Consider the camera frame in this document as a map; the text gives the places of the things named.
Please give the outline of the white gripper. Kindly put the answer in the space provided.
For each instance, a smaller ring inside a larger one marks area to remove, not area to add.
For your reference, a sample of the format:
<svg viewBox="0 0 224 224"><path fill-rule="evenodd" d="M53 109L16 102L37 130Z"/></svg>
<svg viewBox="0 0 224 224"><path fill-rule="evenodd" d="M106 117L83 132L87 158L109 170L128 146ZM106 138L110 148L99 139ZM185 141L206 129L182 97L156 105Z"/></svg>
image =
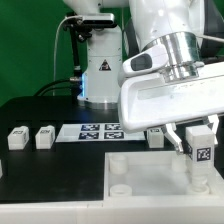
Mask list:
<svg viewBox="0 0 224 224"><path fill-rule="evenodd" d="M203 124L217 134L218 115L224 114L224 63L205 65L198 77L177 82L165 82L159 73L131 78L121 87L118 114L126 133L164 125L164 136L183 154L174 123L204 117Z"/></svg>

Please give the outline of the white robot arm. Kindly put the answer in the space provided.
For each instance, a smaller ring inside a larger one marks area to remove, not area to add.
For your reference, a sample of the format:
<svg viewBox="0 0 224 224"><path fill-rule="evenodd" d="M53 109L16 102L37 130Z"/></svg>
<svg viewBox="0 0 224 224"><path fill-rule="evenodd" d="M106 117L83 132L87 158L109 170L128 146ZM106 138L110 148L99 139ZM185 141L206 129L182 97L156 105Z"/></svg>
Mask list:
<svg viewBox="0 0 224 224"><path fill-rule="evenodd" d="M87 41L78 100L114 107L128 133L224 114L224 19L213 0L64 0Z"/></svg>

